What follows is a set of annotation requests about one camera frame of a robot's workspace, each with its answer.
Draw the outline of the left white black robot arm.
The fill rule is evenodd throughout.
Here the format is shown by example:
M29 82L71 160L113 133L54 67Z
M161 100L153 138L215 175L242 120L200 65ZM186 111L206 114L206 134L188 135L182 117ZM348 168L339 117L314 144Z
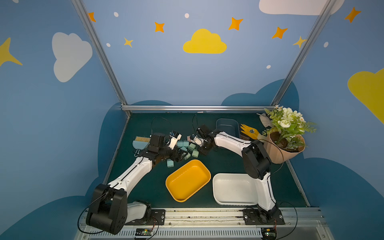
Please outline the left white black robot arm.
M179 162L185 157L188 152L177 148L181 138L182 135L175 131L169 137L160 133L152 134L147 146L129 168L115 180L95 188L87 207L86 224L99 229L100 233L116 235L126 223L142 219L148 205L141 202L129 204L128 196L156 164L164 160Z

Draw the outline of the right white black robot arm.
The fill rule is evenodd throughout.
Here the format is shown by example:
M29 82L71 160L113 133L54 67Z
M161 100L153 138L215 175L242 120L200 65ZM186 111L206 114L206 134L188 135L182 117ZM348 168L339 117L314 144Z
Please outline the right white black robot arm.
M241 140L218 129L210 131L206 125L198 128L197 133L190 136L190 140L205 156L214 147L224 148L241 156L246 173L256 180L259 211L273 213L278 209L271 184L272 161L261 141Z

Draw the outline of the green plug right front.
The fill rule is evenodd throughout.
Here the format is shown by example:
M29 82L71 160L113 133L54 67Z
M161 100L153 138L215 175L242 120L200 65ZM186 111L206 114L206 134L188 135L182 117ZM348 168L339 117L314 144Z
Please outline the green plug right front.
M199 157L199 151L198 151L198 150L193 150L193 152L192 152L192 156L193 156L194 158L198 158L198 157Z

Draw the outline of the dark blue plastic bin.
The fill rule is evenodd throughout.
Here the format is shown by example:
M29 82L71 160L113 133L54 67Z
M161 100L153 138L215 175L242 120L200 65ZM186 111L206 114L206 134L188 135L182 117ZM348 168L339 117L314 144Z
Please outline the dark blue plastic bin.
M234 119L218 119L216 121L216 129L220 130L221 132L226 132L227 134L236 138L240 137L239 123Z

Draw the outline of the yellow plastic tray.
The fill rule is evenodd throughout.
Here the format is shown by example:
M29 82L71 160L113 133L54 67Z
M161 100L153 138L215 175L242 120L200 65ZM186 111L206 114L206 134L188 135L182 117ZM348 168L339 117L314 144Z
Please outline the yellow plastic tray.
M176 202L184 203L211 180L211 172L199 160L191 160L166 179L166 188Z

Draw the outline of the yellow work glove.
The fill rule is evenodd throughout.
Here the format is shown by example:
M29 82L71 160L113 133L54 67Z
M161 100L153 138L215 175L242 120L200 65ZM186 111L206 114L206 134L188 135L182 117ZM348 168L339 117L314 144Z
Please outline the yellow work glove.
M255 128L249 127L247 125L241 124L241 133L248 136L253 140L257 140L259 138L259 131Z

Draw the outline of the white plastic tray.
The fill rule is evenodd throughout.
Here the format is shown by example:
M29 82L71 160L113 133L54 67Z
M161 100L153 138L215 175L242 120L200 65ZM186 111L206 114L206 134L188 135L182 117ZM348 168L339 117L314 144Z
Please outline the white plastic tray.
M213 195L222 206L254 206L258 204L256 179L247 174L216 174Z

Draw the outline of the potted white flower plant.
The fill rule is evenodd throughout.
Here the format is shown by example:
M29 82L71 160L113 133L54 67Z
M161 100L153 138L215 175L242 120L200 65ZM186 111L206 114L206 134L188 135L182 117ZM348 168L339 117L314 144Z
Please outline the potted white flower plant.
M265 112L271 126L263 131L267 137L264 146L272 163L282 164L303 152L303 135L314 133L315 123L307 122L300 112L279 105Z

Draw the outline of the aluminium frame rail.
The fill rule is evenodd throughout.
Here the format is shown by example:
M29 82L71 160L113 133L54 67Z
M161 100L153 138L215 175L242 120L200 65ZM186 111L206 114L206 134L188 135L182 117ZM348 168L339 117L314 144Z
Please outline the aluminium frame rail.
M275 106L161 106L161 105L122 105L125 111L263 111Z

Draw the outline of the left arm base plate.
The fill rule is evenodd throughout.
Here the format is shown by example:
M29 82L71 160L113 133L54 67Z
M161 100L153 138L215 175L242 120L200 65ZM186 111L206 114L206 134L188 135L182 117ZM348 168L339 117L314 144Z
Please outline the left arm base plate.
M165 209L147 210L144 217L125 223L125 226L149 226L153 225L156 220L156 225L163 226L165 224Z

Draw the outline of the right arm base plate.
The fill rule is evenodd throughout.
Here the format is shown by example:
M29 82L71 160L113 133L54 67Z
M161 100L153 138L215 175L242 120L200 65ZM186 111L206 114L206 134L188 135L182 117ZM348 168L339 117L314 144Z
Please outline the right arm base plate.
M246 208L242 210L242 213L246 225L285 225L285 220L280 210L276 210L271 214L263 213L254 208Z

